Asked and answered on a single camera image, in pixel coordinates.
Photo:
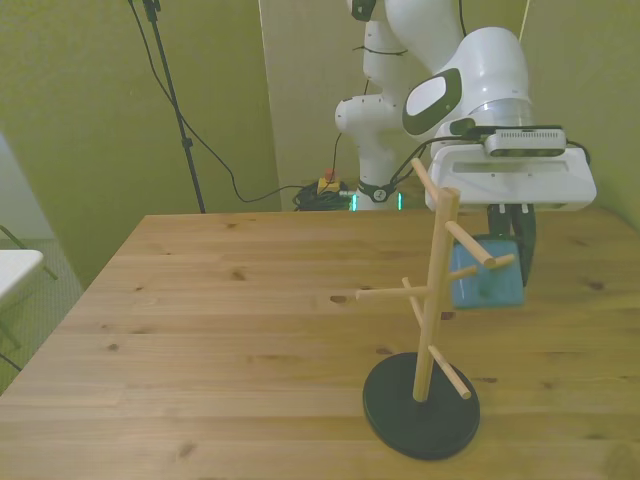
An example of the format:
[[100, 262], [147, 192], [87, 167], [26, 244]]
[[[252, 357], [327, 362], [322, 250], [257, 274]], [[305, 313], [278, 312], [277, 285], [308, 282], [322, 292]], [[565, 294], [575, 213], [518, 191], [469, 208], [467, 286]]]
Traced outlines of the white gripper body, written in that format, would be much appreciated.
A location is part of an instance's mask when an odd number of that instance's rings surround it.
[[437, 187], [460, 192], [462, 211], [525, 204], [543, 211], [575, 211], [597, 195], [585, 154], [577, 148], [558, 157], [494, 158], [481, 145], [451, 145], [433, 156], [428, 173]]

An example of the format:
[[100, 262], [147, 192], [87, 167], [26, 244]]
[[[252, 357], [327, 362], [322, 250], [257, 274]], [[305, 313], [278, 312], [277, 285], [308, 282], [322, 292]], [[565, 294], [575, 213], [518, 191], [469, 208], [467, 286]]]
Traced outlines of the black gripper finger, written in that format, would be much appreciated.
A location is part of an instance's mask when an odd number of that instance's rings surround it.
[[519, 251], [522, 283], [526, 287], [532, 269], [537, 225], [533, 204], [510, 205], [511, 225]]
[[506, 236], [506, 206], [493, 204], [487, 207], [487, 221], [489, 234], [492, 237]]

